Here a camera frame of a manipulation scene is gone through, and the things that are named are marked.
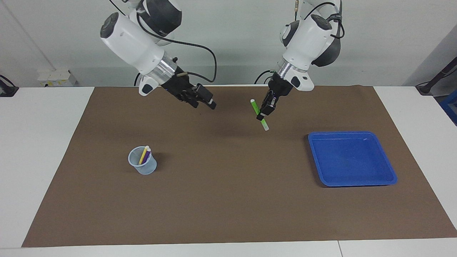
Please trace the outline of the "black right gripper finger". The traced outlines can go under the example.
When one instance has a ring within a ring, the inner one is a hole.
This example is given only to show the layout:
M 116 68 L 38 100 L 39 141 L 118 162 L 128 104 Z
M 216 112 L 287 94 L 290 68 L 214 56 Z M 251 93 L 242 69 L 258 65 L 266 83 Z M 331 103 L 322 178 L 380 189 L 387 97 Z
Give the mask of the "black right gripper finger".
M 199 106 L 199 101 L 197 101 L 193 96 L 182 95 L 182 101 L 188 103 L 195 109 Z
M 206 104 L 210 109 L 216 108 L 216 102 L 213 100 L 213 94 L 202 84 L 195 86 L 195 97 L 197 101 Z

